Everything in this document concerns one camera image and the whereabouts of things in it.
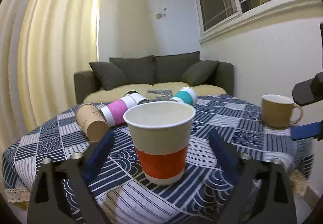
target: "cup with teal band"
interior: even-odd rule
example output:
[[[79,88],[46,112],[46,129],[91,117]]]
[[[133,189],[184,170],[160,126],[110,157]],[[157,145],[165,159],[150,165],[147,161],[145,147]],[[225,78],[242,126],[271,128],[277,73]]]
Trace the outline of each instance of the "cup with teal band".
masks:
[[[174,95],[173,98],[171,98],[171,101],[172,100],[189,105],[195,105],[197,103],[197,96],[191,87],[183,87],[176,95]]]

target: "table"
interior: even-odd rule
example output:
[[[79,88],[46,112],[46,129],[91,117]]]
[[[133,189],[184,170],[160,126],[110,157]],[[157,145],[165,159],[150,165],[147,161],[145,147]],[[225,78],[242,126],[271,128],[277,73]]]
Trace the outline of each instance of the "table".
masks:
[[[100,108],[104,103],[95,105]],[[69,159],[89,147],[89,139],[75,121],[78,107],[59,114],[4,151],[4,185],[9,201],[28,200],[42,159]],[[305,152],[309,140],[292,141],[289,129],[267,128],[260,121],[261,109],[256,105],[218,95],[199,97],[195,108],[185,173],[173,185],[150,183],[127,125],[111,129],[114,147],[89,188],[112,223],[196,223],[196,218],[210,223],[216,218],[234,187],[225,179],[209,147],[207,136],[212,129],[220,133],[223,141],[254,159],[270,161],[279,157],[290,166],[306,156],[312,163],[312,154]],[[63,186],[74,218],[82,223],[68,179]]]

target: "throw pillow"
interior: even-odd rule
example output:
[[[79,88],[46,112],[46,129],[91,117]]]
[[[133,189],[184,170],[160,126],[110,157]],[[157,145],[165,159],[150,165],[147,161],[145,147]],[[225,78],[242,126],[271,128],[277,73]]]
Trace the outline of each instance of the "throw pillow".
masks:
[[[192,86],[200,85],[214,73],[219,63],[220,61],[199,61],[187,69],[181,81]]]
[[[156,65],[153,55],[142,58],[110,58],[127,77],[129,84],[156,83]]]
[[[104,90],[128,84],[126,75],[114,64],[108,62],[91,62],[89,64]]]
[[[156,56],[157,83],[180,82],[185,71],[200,60],[200,52]]]

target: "sofa armrest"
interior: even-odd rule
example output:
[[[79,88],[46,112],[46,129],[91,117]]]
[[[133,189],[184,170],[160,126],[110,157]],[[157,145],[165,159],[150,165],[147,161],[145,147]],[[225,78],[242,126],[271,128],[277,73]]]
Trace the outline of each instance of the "sofa armrest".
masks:
[[[93,71],[83,71],[74,74],[76,102],[82,104],[89,95],[100,90],[101,83]]]
[[[220,63],[215,72],[209,77],[206,84],[223,88],[228,95],[234,93],[234,70],[230,63]]]

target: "teal band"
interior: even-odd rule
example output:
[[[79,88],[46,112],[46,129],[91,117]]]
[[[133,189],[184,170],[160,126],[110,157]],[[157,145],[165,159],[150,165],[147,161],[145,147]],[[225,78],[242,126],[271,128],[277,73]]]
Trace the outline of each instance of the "teal band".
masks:
[[[180,98],[186,104],[193,105],[193,98],[191,97],[190,93],[186,91],[180,91],[176,95],[174,95],[174,97]]]

